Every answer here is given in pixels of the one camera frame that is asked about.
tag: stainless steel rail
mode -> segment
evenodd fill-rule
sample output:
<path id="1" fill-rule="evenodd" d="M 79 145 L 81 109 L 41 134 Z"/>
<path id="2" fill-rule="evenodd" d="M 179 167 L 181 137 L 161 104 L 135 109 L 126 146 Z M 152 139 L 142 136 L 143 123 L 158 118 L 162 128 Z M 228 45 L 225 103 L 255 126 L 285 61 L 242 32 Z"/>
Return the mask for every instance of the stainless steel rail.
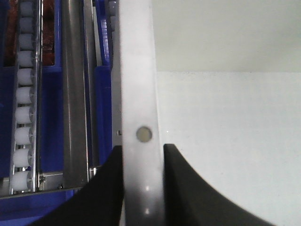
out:
<path id="1" fill-rule="evenodd" d="M 87 95 L 82 1 L 61 1 L 64 187 L 83 186 L 88 171 Z"/>

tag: white wall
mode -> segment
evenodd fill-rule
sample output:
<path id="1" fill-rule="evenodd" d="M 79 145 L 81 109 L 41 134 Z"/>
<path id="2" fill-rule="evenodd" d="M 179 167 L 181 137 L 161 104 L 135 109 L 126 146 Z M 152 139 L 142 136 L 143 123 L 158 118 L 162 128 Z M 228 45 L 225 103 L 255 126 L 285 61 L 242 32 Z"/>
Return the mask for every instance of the white wall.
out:
<path id="1" fill-rule="evenodd" d="M 301 72 L 300 0 L 153 0 L 159 71 Z"/>
<path id="2" fill-rule="evenodd" d="M 279 226 L 301 223 L 301 73 L 159 72 L 163 143 Z"/>

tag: roller conveyor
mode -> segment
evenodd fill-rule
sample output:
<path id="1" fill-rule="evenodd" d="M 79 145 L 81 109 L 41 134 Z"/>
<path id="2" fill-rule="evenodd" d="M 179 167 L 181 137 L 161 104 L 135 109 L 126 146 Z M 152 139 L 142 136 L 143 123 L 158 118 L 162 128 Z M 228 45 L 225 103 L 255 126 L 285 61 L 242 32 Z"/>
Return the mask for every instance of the roller conveyor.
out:
<path id="1" fill-rule="evenodd" d="M 39 186 L 42 1 L 19 1 L 9 194 Z"/>

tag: metal pipe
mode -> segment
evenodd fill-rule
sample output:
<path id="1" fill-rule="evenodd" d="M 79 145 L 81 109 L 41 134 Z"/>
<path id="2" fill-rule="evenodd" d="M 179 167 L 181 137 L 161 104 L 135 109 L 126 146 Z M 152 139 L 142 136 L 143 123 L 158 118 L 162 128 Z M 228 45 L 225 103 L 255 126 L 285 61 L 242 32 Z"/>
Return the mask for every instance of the metal pipe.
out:
<path id="1" fill-rule="evenodd" d="M 98 137 L 96 123 L 96 102 L 94 87 L 94 69 L 96 67 L 95 52 L 95 36 L 94 36 L 94 17 L 92 0 L 83 1 L 84 10 L 84 35 L 86 44 L 86 63 L 87 63 L 87 79 L 89 88 L 89 115 L 90 115 L 90 131 L 91 131 L 91 152 L 93 166 L 99 165 L 98 154 Z"/>
<path id="2" fill-rule="evenodd" d="M 88 171 L 88 121 L 84 68 L 82 3 L 63 0 L 62 68 L 64 188 L 83 186 Z"/>

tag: red item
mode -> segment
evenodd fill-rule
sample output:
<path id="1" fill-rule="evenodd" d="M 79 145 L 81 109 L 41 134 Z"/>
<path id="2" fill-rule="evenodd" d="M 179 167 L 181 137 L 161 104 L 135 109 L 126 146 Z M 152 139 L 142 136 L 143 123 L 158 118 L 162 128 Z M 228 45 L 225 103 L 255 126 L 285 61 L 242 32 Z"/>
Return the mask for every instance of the red item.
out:
<path id="1" fill-rule="evenodd" d="M 4 66 L 14 66 L 16 58 L 16 24 L 18 0 L 10 0 L 8 11 L 8 27 L 5 39 Z M 55 30 L 54 30 L 54 0 L 43 1 L 43 65 L 55 63 Z"/>

